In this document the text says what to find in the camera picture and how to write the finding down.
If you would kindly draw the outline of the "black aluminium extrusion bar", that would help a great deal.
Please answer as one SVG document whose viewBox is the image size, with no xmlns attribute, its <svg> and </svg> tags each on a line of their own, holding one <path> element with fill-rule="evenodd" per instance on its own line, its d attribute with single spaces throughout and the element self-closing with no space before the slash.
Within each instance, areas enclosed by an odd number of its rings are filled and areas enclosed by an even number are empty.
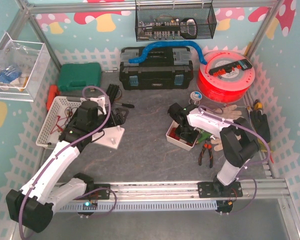
<svg viewBox="0 0 300 240">
<path fill-rule="evenodd" d="M 119 85 L 109 84 L 109 86 L 108 86 L 108 88 L 106 90 L 106 94 L 108 95 L 109 100 L 110 100 L 111 103 L 114 102 L 119 89 L 120 89 Z"/>
</svg>

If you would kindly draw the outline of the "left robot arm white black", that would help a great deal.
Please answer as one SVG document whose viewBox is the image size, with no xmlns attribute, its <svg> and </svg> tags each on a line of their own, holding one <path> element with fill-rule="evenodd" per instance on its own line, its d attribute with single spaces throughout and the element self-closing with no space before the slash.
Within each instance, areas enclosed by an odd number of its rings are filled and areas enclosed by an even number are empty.
<svg viewBox="0 0 300 240">
<path fill-rule="evenodd" d="M 83 101 L 37 173 L 20 190 L 8 192 L 9 216 L 18 224 L 22 239 L 25 238 L 24 228 L 42 232 L 55 212 L 70 201 L 113 193 L 110 185 L 96 187 L 93 178 L 83 173 L 75 174 L 69 182 L 54 189 L 61 175 L 85 147 L 106 137 L 104 128 L 110 116 L 111 104 L 107 96 Z"/>
</svg>

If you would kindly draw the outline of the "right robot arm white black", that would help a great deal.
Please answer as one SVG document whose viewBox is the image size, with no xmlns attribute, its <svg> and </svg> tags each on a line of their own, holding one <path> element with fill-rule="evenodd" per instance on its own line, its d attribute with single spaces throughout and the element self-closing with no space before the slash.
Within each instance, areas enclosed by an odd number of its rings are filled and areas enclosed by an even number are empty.
<svg viewBox="0 0 300 240">
<path fill-rule="evenodd" d="M 193 144 L 199 136 L 199 130 L 221 140 L 225 162 L 212 182 L 212 189 L 217 196 L 231 187 L 243 167 L 260 150 L 258 135 L 249 128 L 245 118 L 224 118 L 194 104 L 181 107 L 174 103 L 167 113 L 178 124 L 175 135 L 182 143 Z"/>
</svg>

